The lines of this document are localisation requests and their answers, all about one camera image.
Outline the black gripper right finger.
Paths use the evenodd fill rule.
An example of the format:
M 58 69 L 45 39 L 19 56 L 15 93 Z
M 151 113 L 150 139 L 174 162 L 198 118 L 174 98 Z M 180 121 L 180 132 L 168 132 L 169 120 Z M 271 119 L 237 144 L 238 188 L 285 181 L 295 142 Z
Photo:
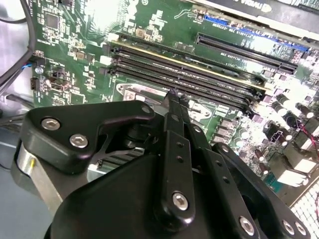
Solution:
M 309 239 L 310 232 L 291 209 L 226 144 L 210 145 L 197 125 L 191 124 L 189 100 L 180 99 L 181 114 L 191 147 L 203 163 L 213 187 L 206 203 L 216 203 L 209 218 L 216 239 Z

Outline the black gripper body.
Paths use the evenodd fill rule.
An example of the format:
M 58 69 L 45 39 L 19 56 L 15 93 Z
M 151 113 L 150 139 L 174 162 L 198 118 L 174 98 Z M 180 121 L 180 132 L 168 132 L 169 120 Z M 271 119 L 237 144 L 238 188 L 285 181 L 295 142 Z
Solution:
M 142 156 L 71 193 L 52 239 L 214 239 L 213 187 L 189 156 Z

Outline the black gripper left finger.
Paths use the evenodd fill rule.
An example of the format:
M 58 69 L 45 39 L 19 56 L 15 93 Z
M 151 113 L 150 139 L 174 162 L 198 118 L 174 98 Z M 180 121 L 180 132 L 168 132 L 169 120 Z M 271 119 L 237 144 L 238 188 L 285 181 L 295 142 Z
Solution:
M 24 117 L 16 162 L 55 216 L 79 188 L 142 156 L 189 156 L 180 99 L 58 106 Z

